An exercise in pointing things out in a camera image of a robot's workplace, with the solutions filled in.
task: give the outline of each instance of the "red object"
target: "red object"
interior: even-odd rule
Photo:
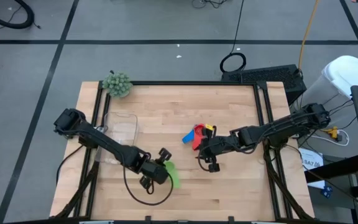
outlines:
[[[193,145],[191,146],[193,150],[197,150],[197,147],[201,144],[201,140],[205,138],[203,135],[203,128],[205,128],[204,124],[198,124],[194,127],[194,140]]]

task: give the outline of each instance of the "colorful toy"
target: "colorful toy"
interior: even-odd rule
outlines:
[[[194,128],[185,136],[183,137],[183,143],[188,143],[193,141],[191,148],[195,151],[198,149],[198,146],[201,144],[201,140],[206,138],[206,130],[213,131],[213,127],[208,124],[197,124]]]

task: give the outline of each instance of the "yellow cable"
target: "yellow cable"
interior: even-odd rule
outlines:
[[[305,46],[305,41],[306,41],[306,38],[307,38],[307,36],[309,34],[309,30],[310,30],[310,27],[311,27],[311,22],[313,21],[314,14],[316,12],[317,5],[318,5],[319,1],[320,0],[316,0],[316,2],[314,4],[313,12],[311,13],[311,16],[310,16],[310,19],[309,19],[309,24],[308,24],[308,27],[306,28],[305,36],[303,37],[303,40],[302,40],[301,52],[299,54],[299,61],[298,61],[298,68],[299,69],[301,69],[301,66],[302,66],[303,46]]]

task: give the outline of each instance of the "green object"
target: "green object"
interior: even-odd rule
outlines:
[[[174,163],[171,161],[166,161],[166,162],[164,162],[164,164],[165,164],[165,168],[167,168],[168,173],[172,177],[173,188],[179,189],[181,184],[180,184],[178,171],[176,170]]]
[[[132,86],[133,84],[129,80],[128,75],[122,72],[114,73],[110,71],[110,74],[103,80],[103,88],[112,97],[122,98],[127,96]]]

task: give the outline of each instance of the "yellow object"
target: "yellow object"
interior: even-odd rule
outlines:
[[[316,13],[318,2],[319,2],[319,0],[316,0],[316,2],[314,4],[314,8],[313,8],[313,11],[311,12],[311,16],[310,16],[310,19],[309,19],[309,24],[308,24],[308,27],[306,28],[305,36],[303,37],[303,40],[302,40],[301,52],[299,54],[299,61],[298,61],[298,68],[299,69],[301,69],[301,67],[302,67],[303,46],[305,46],[305,41],[306,41],[306,38],[307,38],[307,36],[309,34],[309,30],[310,30],[310,27],[311,27],[311,22],[313,21],[314,14]]]
[[[214,130],[214,127],[212,127],[211,125],[209,124],[205,124],[205,127],[208,128],[209,130],[213,131]]]
[[[325,129],[322,130],[325,133],[329,134],[331,136],[331,138],[333,139],[337,139],[338,138],[338,127],[334,126],[332,129]]]

